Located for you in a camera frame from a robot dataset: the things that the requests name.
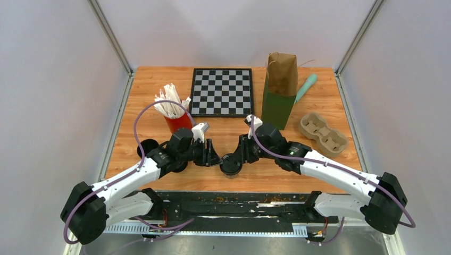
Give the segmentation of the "cardboard cup carrier tray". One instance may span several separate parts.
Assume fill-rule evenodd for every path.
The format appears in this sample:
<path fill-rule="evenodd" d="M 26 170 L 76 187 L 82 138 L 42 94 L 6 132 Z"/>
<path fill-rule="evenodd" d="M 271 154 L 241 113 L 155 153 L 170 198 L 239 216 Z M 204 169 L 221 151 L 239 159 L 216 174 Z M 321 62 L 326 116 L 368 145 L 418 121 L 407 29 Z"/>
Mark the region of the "cardboard cup carrier tray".
<path fill-rule="evenodd" d="M 337 129 L 330 128 L 327 121 L 318 113 L 311 112 L 302 117 L 300 132 L 314 140 L 320 151 L 327 157 L 337 157 L 348 146 L 347 137 Z"/>

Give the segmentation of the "green paper bag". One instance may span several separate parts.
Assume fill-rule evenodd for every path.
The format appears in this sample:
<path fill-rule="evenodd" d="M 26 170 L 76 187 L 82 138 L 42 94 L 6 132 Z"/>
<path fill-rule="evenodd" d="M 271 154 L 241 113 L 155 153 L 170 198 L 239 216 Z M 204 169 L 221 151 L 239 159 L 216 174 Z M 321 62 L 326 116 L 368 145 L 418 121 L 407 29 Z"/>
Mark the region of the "green paper bag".
<path fill-rule="evenodd" d="M 298 84 L 297 57 L 273 52 L 268 56 L 261 119 L 284 130 L 290 117 Z"/>

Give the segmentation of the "black lid stack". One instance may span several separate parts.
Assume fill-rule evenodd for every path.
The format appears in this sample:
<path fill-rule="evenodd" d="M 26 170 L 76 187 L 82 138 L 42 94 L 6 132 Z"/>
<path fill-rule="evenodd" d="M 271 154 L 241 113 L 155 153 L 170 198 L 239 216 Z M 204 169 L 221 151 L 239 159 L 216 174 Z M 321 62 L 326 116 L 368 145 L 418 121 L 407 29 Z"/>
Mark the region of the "black lid stack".
<path fill-rule="evenodd" d="M 183 170 L 185 170 L 187 166 L 188 166 L 187 161 L 176 162 L 171 166 L 171 172 L 180 173 Z"/>

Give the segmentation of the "black cup lid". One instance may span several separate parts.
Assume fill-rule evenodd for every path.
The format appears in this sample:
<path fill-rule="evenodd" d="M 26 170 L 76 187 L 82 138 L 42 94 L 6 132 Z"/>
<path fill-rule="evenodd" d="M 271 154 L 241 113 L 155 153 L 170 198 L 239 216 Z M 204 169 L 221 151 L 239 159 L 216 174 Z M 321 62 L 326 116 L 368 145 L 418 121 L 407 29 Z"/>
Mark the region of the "black cup lid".
<path fill-rule="evenodd" d="M 221 172 L 239 173 L 243 167 L 243 164 L 239 160 L 235 159 L 232 153 L 225 154 L 221 159 Z"/>

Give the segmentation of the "clear brown plastic cup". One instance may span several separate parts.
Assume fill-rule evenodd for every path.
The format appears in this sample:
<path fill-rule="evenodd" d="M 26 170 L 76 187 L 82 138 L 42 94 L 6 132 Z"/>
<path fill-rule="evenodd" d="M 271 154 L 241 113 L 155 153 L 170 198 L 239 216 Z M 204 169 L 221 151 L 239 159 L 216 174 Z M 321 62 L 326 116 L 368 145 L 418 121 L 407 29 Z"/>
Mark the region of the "clear brown plastic cup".
<path fill-rule="evenodd" d="M 233 179 L 233 178 L 237 178 L 239 176 L 239 173 L 228 173 L 228 172 L 223 172 L 223 175 L 229 179 Z"/>

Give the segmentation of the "black white chessboard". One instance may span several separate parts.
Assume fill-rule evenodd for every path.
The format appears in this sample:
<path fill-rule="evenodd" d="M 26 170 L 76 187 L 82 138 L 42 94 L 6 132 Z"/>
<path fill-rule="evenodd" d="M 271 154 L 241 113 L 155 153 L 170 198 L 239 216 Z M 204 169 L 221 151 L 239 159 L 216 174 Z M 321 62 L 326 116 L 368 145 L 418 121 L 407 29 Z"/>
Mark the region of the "black white chessboard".
<path fill-rule="evenodd" d="M 252 69 L 195 68 L 189 112 L 193 117 L 246 117 L 255 113 Z"/>

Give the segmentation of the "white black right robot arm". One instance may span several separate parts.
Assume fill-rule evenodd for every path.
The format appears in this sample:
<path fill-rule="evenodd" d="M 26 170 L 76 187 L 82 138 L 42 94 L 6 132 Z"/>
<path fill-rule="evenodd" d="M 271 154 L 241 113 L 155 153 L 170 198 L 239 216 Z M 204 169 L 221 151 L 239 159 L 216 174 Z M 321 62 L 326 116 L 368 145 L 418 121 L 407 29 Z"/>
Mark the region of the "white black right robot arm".
<path fill-rule="evenodd" d="M 285 171 L 325 181 L 347 192 L 346 196 L 314 193 L 313 201 L 303 208 L 309 221 L 344 216 L 364 220 L 389 235 L 396 232 L 398 225 L 415 227 L 405 209 L 407 197 L 395 175 L 385 172 L 378 176 L 340 164 L 305 144 L 287 141 L 272 124 L 254 115 L 247 116 L 245 123 L 249 132 L 240 136 L 232 154 L 239 169 L 261 158 L 271 159 Z"/>

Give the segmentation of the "white wrapped straws bundle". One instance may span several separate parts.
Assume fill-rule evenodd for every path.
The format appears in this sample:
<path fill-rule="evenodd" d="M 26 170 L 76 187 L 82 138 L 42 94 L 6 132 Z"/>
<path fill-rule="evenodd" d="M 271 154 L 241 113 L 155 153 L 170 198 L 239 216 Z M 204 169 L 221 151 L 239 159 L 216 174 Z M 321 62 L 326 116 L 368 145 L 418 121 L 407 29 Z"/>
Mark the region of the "white wrapped straws bundle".
<path fill-rule="evenodd" d="M 177 119 L 182 117 L 189 108 L 191 98 L 181 99 L 176 86 L 173 83 L 166 84 L 163 89 L 159 90 L 159 93 L 155 95 L 154 101 L 164 101 L 163 103 L 156 104 L 154 107 L 163 114 L 164 117 L 169 119 Z"/>

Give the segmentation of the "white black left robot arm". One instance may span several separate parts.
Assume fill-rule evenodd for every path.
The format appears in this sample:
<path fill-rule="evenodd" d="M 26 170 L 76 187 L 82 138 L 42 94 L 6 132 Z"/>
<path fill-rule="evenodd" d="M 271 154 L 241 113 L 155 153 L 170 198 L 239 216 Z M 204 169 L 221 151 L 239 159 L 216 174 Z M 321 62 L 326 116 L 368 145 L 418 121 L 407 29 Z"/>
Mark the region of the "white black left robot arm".
<path fill-rule="evenodd" d="M 162 144 L 147 139 L 139 144 L 141 160 L 116 176 L 88 185 L 76 184 L 60 214 L 63 236 L 68 244 L 89 244 L 103 231 L 122 220 L 146 215 L 158 219 L 163 212 L 160 197 L 152 189 L 130 196 L 140 186 L 161 179 L 171 172 L 182 172 L 189 162 L 211 167 L 221 158 L 205 138 L 206 122 L 192 129 L 181 128 Z"/>

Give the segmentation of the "red straw holder cup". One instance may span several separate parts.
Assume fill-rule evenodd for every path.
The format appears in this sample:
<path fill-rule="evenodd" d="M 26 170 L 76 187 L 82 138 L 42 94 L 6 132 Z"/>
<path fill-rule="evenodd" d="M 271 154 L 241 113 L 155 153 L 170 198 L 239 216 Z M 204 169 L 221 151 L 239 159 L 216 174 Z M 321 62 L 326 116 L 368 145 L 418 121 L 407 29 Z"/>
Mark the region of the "red straw holder cup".
<path fill-rule="evenodd" d="M 180 128 L 185 128 L 185 129 L 190 130 L 193 127 L 193 124 L 190 119 L 190 115 L 187 112 L 184 112 L 184 114 L 178 118 L 168 118 L 165 116 L 164 119 L 166 120 L 166 123 L 167 123 L 171 133 L 175 133 Z"/>

